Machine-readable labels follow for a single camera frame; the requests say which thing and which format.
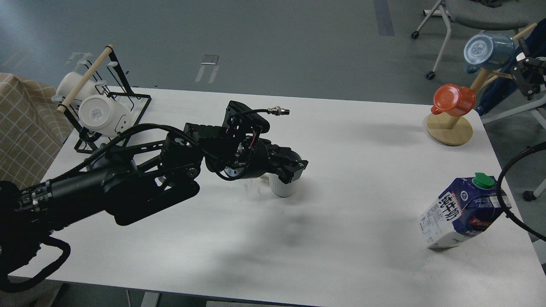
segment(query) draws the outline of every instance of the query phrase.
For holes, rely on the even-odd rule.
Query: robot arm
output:
[[[231,101],[222,126],[187,123],[181,131],[164,125],[137,125],[54,179],[22,191],[11,182],[0,182],[0,289],[27,290],[64,263],[70,246],[50,237],[53,231],[103,210],[125,226],[194,197],[199,192],[194,179],[203,158],[208,170],[225,180],[257,178],[265,173],[277,174],[285,184],[297,180],[308,161],[289,147],[260,138],[269,130],[269,123],[258,112],[282,115],[289,111],[280,107],[251,110]],[[168,132],[164,141],[116,145],[155,128]],[[159,154],[135,164],[135,155],[151,151]],[[58,247],[63,253],[30,280],[10,283],[8,274],[27,265],[40,244]]]

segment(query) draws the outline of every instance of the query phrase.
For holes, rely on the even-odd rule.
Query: milk carton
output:
[[[483,173],[456,178],[419,220],[428,248],[455,247],[484,232],[503,213],[495,185]],[[511,208],[504,192],[502,199]]]

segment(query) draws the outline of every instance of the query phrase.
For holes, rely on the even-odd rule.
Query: plaid fabric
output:
[[[39,183],[70,135],[53,95],[52,86],[0,73],[0,180]]]

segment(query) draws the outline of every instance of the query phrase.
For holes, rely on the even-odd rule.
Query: orange mug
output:
[[[472,110],[476,95],[468,87],[446,84],[434,94],[434,105],[430,111],[438,115],[445,112],[453,117],[460,117]]]

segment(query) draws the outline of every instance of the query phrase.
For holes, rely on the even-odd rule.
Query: white mug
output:
[[[298,189],[298,180],[292,181],[289,184],[282,182],[278,175],[268,174],[269,176],[269,187],[271,191],[279,197],[289,197],[292,196]]]
[[[83,78],[83,76],[79,73],[68,73],[59,84],[55,95],[63,97],[68,96],[68,94],[70,94],[70,92],[72,92],[72,90],[76,87],[78,82],[80,82],[81,78]],[[97,84],[95,82],[88,80],[81,88],[80,92],[74,97],[74,100],[70,103],[70,105],[72,105],[72,107],[74,107],[74,109],[77,111],[85,98],[92,95],[102,94],[101,92],[97,91],[95,88],[96,85]]]
[[[104,95],[87,97],[78,116],[84,127],[107,137],[115,137],[133,125],[129,108]]]

